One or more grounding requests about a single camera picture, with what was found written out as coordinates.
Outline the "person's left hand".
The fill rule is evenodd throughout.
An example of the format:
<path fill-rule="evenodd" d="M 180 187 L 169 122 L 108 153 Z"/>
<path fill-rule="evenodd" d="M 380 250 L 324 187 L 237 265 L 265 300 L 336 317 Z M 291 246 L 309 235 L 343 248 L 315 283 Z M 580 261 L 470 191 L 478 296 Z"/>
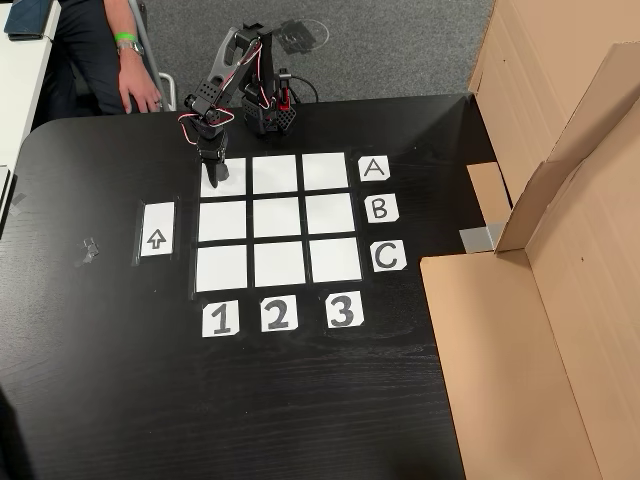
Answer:
<path fill-rule="evenodd" d="M 141 57 L 125 48 L 119 55 L 119 91 L 126 113 L 133 112 L 135 102 L 140 113 L 158 112 L 161 94 L 149 76 Z"/>

